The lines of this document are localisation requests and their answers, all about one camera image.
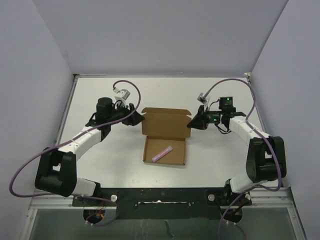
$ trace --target box lid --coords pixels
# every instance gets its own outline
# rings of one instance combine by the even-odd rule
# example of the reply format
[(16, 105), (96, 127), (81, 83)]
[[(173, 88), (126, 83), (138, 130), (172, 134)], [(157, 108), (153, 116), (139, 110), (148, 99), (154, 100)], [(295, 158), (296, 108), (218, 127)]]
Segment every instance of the box lid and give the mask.
[(142, 110), (142, 134), (159, 138), (189, 138), (191, 113), (186, 109), (146, 107)]

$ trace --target wall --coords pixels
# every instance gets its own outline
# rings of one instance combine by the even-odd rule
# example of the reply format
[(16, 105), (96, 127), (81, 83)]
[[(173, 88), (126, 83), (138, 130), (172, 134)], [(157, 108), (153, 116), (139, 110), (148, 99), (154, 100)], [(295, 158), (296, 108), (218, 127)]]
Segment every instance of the wall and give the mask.
[(288, 0), (34, 0), (76, 74), (242, 76)]
[[(54, 144), (73, 75), (31, 0), (0, 1), (0, 239), (20, 235), (30, 198), (9, 193), (14, 172)], [(14, 189), (34, 191), (37, 164)]]
[(320, 239), (320, 2), (289, 0), (253, 69), (267, 129), (285, 140), (286, 182), (308, 240)]

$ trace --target purple cable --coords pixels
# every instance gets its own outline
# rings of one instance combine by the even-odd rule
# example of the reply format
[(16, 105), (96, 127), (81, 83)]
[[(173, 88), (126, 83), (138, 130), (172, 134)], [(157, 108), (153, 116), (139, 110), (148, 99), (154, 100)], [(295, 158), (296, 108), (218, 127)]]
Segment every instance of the purple cable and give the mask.
[[(265, 141), (265, 143), (266, 143), (266, 145), (268, 146), (268, 148), (270, 149), (270, 152), (271, 152), (272, 157), (273, 157), (273, 159), (274, 159), (274, 163), (275, 163), (275, 167), (276, 167), (276, 171), (277, 171), (277, 175), (278, 175), (278, 186), (277, 186), (276, 188), (267, 187), (267, 186), (263, 186), (263, 185), (260, 185), (260, 184), (258, 184), (258, 185), (256, 185), (256, 186), (257, 186), (257, 187), (264, 188), (264, 189), (267, 189), (267, 190), (272, 191), (272, 192), (276, 192), (276, 191), (278, 191), (278, 190), (281, 188), (281, 185), (282, 185), (281, 170), (280, 170), (280, 166), (279, 166), (279, 162), (278, 162), (276, 153), (275, 153), (275, 151), (273, 150), (273, 148), (272, 148), (271, 144), (269, 143), (269, 141), (268, 141), (260, 132), (258, 132), (256, 129), (254, 129), (254, 127), (248, 122), (248, 119), (249, 119), (250, 115), (252, 114), (252, 112), (254, 111), (255, 106), (256, 106), (256, 94), (255, 94), (253, 88), (251, 87), (251, 85), (248, 84), (246, 81), (243, 81), (243, 80), (238, 79), (238, 78), (226, 78), (226, 79), (223, 79), (223, 80), (218, 81), (217, 83), (215, 83), (215, 84), (205, 93), (205, 95), (204, 95), (203, 97), (206, 98), (206, 97), (208, 96), (208, 94), (211, 92), (211, 90), (212, 90), (215, 86), (217, 86), (217, 85), (220, 84), (220, 83), (226, 82), (226, 81), (238, 81), (238, 82), (241, 82), (241, 83), (247, 85), (247, 86), (250, 88), (250, 91), (251, 91), (251, 93), (252, 93), (252, 98), (253, 98), (253, 105), (252, 105), (251, 110), (249, 111), (249, 113), (247, 114), (247, 116), (246, 116), (246, 118), (245, 118), (245, 123), (246, 123), (259, 137), (261, 137), (261, 138)], [(235, 202), (236, 202), (239, 198), (241, 198), (241, 196), (242, 196), (243, 194), (245, 194), (245, 192), (249, 192), (249, 191), (253, 190), (254, 188), (256, 188), (256, 186), (251, 187), (250, 189), (248, 189), (248, 190), (242, 192), (241, 194), (239, 194), (239, 195), (231, 202), (231, 204), (226, 208), (226, 210), (224, 211), (224, 213), (223, 213), (222, 216), (221, 216), (221, 219), (220, 219), (219, 225), (218, 225), (218, 239), (219, 239), (219, 240), (220, 240), (220, 231), (221, 231), (222, 222), (223, 222), (223, 219), (225, 218), (225, 215), (227, 214), (227, 212), (230, 210), (230, 208), (232, 207), (232, 205), (235, 204)]]
[(13, 175), (13, 177), (11, 178), (11, 181), (10, 181), (10, 184), (9, 184), (9, 192), (13, 195), (13, 196), (16, 196), (18, 198), (32, 198), (32, 197), (39, 197), (39, 196), (45, 196), (45, 195), (54, 195), (54, 193), (50, 193), (50, 192), (45, 192), (45, 193), (37, 193), (37, 194), (27, 194), (27, 195), (22, 195), (22, 194), (19, 194), (19, 193), (16, 193), (14, 190), (13, 190), (13, 185), (14, 185), (14, 182), (17, 178), (17, 176), (19, 175), (19, 173), (29, 164), (31, 163), (33, 160), (37, 159), (38, 157), (40, 157), (41, 155), (45, 154), (45, 153), (48, 153), (54, 149), (58, 149), (58, 148), (61, 148), (65, 145), (68, 145), (70, 143), (72, 143), (72, 141), (74, 140), (77, 140), (78, 138), (82, 137), (83, 135), (87, 134), (88, 132), (94, 130), (94, 129), (97, 129), (97, 128), (100, 128), (100, 127), (103, 127), (103, 126), (107, 126), (107, 125), (112, 125), (112, 124), (117, 124), (117, 123), (120, 123), (122, 122), (123, 120), (129, 118), (131, 115), (133, 115), (135, 113), (135, 111), (137, 111), (137, 108), (139, 107), (140, 105), (140, 102), (141, 102), (141, 93), (140, 93), (140, 90), (138, 89), (138, 87), (132, 83), (131, 81), (128, 81), (128, 80), (118, 80), (116, 81), (114, 84), (113, 84), (113, 89), (115, 89), (116, 87), (116, 84), (118, 83), (128, 83), (128, 84), (131, 84), (132, 86), (135, 87), (135, 89), (137, 90), (138, 92), (138, 96), (139, 96), (139, 100), (138, 100), (138, 103), (136, 104), (136, 108), (131, 112), (129, 113), (127, 116), (123, 117), (123, 118), (120, 118), (118, 120), (115, 120), (115, 121), (110, 121), (110, 122), (106, 122), (106, 123), (103, 123), (103, 124), (100, 124), (98, 126), (94, 126), (92, 128), (90, 128), (89, 130), (87, 131), (84, 131), (82, 132), (81, 134), (75, 136), (73, 139), (71, 140), (68, 140), (66, 142), (63, 142), (63, 143), (60, 143), (56, 146), (53, 146), (53, 147), (50, 147), (48, 149), (45, 149), (43, 150), (42, 152), (38, 153), (37, 155), (34, 155), (33, 157), (31, 157), (28, 161), (26, 161)]
[(101, 198), (101, 197), (95, 197), (95, 196), (80, 196), (80, 197), (85, 198), (85, 199), (100, 200), (100, 201), (103, 201), (103, 202), (112, 203), (117, 207), (114, 218), (112, 218), (110, 221), (107, 221), (106, 223), (93, 224), (93, 223), (89, 222), (88, 219), (93, 217), (93, 216), (95, 216), (96, 214), (89, 215), (85, 220), (88, 221), (90, 224), (92, 224), (92, 226), (94, 226), (94, 227), (104, 227), (104, 226), (107, 226), (107, 225), (113, 223), (119, 217), (120, 208), (119, 208), (119, 205), (116, 204), (115, 202), (110, 201), (109, 199), (105, 199), (105, 198)]

